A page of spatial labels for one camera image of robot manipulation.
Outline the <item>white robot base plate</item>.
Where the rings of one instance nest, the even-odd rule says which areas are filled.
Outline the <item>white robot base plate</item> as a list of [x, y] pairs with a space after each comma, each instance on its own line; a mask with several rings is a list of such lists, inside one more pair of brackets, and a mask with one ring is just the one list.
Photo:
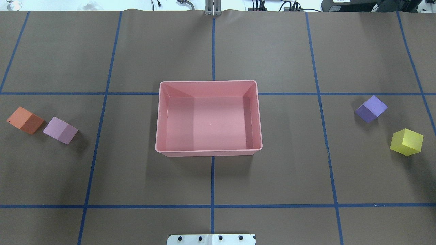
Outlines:
[[174, 234], [167, 245], [256, 245], [254, 234]]

